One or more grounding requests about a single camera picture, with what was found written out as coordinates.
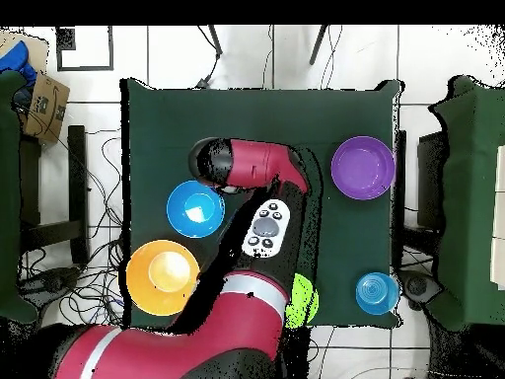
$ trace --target light blue bowl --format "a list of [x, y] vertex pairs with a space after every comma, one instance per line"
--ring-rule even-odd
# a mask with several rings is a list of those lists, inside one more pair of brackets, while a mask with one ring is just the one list
[[383, 273], [368, 273], [358, 280], [356, 301], [363, 311], [383, 315], [391, 311], [399, 300], [399, 286]]
[[167, 217], [185, 237], [203, 238], [216, 231], [225, 216], [225, 201], [214, 189], [197, 181], [178, 185], [167, 202]]

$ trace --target blue object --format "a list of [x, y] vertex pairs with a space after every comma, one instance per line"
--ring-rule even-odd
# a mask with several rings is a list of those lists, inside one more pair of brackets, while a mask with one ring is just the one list
[[167, 202], [169, 222], [189, 238], [209, 236], [219, 228], [224, 216], [224, 199], [214, 189], [197, 181], [178, 185]]
[[16, 45], [0, 58], [0, 72], [4, 70], [18, 71], [27, 79], [27, 87], [36, 83], [36, 71], [28, 63], [28, 48], [20, 40]]
[[399, 300], [399, 286], [383, 273], [368, 273], [358, 280], [356, 301], [363, 311], [383, 315], [391, 311]]

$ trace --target yellow bowl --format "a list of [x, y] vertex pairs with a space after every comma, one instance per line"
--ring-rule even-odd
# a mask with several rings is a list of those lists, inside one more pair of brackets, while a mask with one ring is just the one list
[[126, 267], [126, 286], [137, 307], [148, 314], [169, 316], [184, 308], [200, 268], [179, 243], [157, 240], [137, 249]]

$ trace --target green tablecloth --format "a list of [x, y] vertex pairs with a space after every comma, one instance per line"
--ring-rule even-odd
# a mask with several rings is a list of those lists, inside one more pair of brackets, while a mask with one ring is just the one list
[[451, 331], [469, 324], [503, 325], [505, 291], [490, 282], [490, 260], [497, 150], [505, 145], [505, 90], [458, 77], [433, 111], [447, 129], [450, 155], [438, 266], [445, 291], [427, 308]]
[[[344, 140], [370, 135], [393, 147], [393, 101], [400, 83], [375, 91], [150, 90], [128, 80], [131, 252], [157, 239], [175, 240], [202, 265], [243, 197], [226, 197], [223, 226], [210, 237], [187, 239], [169, 224], [167, 199], [191, 178], [187, 153], [209, 136], [305, 145], [324, 173], [317, 287], [320, 309], [311, 325], [394, 327], [393, 314], [358, 307], [355, 285], [370, 271], [390, 270], [390, 194], [369, 201], [344, 196], [332, 183], [331, 157]], [[133, 307], [133, 327], [158, 327], [171, 318]]]
[[26, 84], [16, 71], [0, 73], [0, 317], [21, 323], [37, 319], [36, 307], [18, 294], [21, 189], [20, 122], [12, 98]]

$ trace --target cardboard box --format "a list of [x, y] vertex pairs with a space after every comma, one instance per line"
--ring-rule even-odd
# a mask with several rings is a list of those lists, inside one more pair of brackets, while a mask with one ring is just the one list
[[70, 89], [44, 72], [47, 42], [18, 33], [0, 33], [0, 56], [22, 40], [29, 51], [28, 63], [37, 72], [34, 95], [28, 114], [20, 114], [25, 135], [48, 142], [58, 142]]
[[41, 73], [36, 75], [28, 116], [22, 115], [23, 132], [48, 142], [58, 142], [70, 89]]

